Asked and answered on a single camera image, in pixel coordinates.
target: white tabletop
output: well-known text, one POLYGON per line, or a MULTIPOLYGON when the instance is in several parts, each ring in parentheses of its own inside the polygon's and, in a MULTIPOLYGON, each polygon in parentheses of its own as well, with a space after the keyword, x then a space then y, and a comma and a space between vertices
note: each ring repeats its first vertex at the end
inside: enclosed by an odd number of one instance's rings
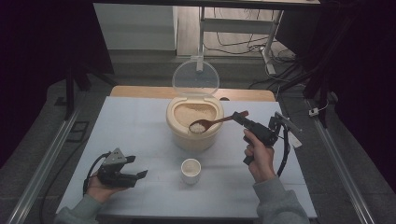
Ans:
MULTIPOLYGON (((124 217, 231 217, 255 218, 259 203, 253 190, 254 179, 242 163, 247 143, 243 127, 224 122, 216 143, 201 154, 190 154, 172 141, 166 124, 168 99, 107 97, 91 137, 81 155, 58 211, 74 207, 82 198, 82 184, 93 162, 101 154, 119 147, 125 156, 135 155, 133 163, 121 172, 135 175, 148 170, 132 189, 117 193, 100 214, 124 217), (199 182, 193 186, 181 180, 180 165, 194 158, 202 165, 199 182)), ((267 126, 276 111, 276 102, 221 102, 224 115, 249 111, 249 119, 267 126)), ((277 169, 283 156, 283 141, 275 145, 277 169)), ((311 202, 294 150, 280 178, 286 189, 296 192, 309 217, 317 214, 311 202)))

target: hand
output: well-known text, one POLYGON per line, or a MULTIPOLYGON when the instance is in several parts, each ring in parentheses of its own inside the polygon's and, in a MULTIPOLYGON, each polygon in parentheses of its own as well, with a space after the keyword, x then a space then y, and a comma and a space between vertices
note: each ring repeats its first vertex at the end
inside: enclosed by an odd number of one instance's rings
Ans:
POLYGON ((97 172, 95 172, 88 184, 87 194, 93 197, 99 203, 105 203, 111 195, 125 190, 127 188, 110 188, 103 185, 99 178, 97 177, 97 172))
POLYGON ((245 136, 253 145, 247 145, 245 155, 254 156, 254 161, 248 166, 256 183, 274 178, 274 149, 266 147, 251 131, 245 129, 245 136))

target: table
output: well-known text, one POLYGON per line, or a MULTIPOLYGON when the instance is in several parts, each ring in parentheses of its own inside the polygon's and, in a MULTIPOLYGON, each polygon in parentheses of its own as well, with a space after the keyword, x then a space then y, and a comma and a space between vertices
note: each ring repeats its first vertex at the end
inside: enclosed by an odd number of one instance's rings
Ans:
MULTIPOLYGON (((93 161, 119 147, 125 156, 136 156, 134 163, 124 166, 122 173, 148 170, 148 174, 134 188, 114 195, 100 214, 159 218, 257 217, 259 200, 252 187, 254 179, 242 163, 246 148, 242 140, 244 128, 236 122, 224 122, 216 143, 200 154, 176 147, 165 121, 166 107, 175 95, 172 90, 170 87, 116 87, 111 92, 58 211, 64 206, 73 207, 82 198, 82 183, 93 161), (180 165, 187 158, 195 158, 203 168, 200 181, 193 186, 184 184, 180 178, 180 165)), ((219 90, 215 95, 232 99, 221 102, 225 114, 247 109, 250 119, 263 124, 268 124, 269 118, 280 111, 269 91, 219 90)), ((279 151, 274 162, 277 169, 283 156, 283 142, 278 141, 274 148, 279 151)), ((286 189, 296 192, 308 216, 316 217, 294 150, 280 180, 286 189)))
MULTIPOLYGON (((319 0, 267 0, 267 2, 294 3, 301 5, 320 4, 319 0)), ((230 20, 224 18, 206 18, 205 7, 202 7, 200 13, 198 59, 201 61, 204 59, 204 32, 268 35, 265 47, 263 47, 263 50, 261 50, 261 55, 264 59, 268 74, 275 75, 276 71, 274 65, 272 64, 272 59, 269 55, 269 52, 271 50, 282 13, 283 10, 276 11, 275 18, 272 21, 230 20)))

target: sleeve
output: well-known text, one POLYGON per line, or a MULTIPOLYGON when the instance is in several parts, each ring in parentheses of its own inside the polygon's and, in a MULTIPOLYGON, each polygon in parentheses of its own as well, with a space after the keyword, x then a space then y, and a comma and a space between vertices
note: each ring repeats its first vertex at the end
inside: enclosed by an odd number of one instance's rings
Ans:
POLYGON ((75 208, 64 207, 54 219, 54 224, 98 224, 96 215, 102 205, 86 194, 75 208))
POLYGON ((260 203, 257 214, 262 223, 309 223, 293 190, 285 190, 278 177, 253 185, 260 203))

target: wooden board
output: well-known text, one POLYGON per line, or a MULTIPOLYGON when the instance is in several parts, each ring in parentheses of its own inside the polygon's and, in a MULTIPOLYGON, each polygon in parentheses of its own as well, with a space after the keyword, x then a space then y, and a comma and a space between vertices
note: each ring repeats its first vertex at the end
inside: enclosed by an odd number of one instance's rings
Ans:
MULTIPOLYGON (((116 86, 110 96, 172 99, 177 92, 172 87, 116 86)), ((230 101, 275 101, 271 91, 262 90, 218 89, 214 97, 219 100, 225 97, 230 101)))

